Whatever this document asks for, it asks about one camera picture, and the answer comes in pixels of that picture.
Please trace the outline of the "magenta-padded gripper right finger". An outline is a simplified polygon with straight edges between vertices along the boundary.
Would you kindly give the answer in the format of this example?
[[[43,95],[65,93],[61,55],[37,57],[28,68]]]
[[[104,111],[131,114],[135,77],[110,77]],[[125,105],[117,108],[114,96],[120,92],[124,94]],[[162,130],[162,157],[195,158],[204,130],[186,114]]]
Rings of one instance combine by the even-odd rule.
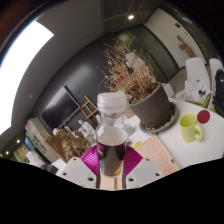
[[[123,162],[122,187],[140,188],[163,177],[155,162],[142,157],[135,149],[127,146]]]

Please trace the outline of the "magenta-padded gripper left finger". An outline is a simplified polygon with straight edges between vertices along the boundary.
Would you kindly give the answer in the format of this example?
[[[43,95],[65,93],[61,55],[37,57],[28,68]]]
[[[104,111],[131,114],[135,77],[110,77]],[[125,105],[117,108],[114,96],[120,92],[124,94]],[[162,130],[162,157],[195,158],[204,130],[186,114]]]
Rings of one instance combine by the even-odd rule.
[[[99,185],[99,161],[96,147],[87,150],[81,157],[72,157],[57,175],[84,188],[96,189]]]

